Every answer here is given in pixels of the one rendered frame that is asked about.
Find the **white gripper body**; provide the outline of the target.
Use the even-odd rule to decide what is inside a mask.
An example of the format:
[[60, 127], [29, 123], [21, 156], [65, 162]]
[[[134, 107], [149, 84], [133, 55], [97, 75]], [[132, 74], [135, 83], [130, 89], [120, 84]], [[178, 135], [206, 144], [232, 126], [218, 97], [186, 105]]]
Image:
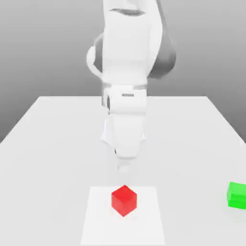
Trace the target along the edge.
[[144, 114], [109, 114], [105, 117], [101, 140], [120, 160], [133, 160], [145, 141]]

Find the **small green cube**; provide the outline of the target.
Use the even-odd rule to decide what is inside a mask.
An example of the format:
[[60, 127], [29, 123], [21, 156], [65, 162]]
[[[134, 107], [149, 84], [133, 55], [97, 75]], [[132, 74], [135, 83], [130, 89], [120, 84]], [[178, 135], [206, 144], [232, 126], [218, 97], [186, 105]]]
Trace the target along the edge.
[[227, 190], [229, 207], [246, 210], [246, 184], [230, 182]]

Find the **small red cube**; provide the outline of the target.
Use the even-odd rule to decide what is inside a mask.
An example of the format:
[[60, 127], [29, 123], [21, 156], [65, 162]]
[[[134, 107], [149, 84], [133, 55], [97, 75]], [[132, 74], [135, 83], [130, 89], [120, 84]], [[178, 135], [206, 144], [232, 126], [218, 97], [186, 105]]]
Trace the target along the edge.
[[124, 217], [137, 208], [137, 193], [123, 185], [112, 192], [111, 206]]

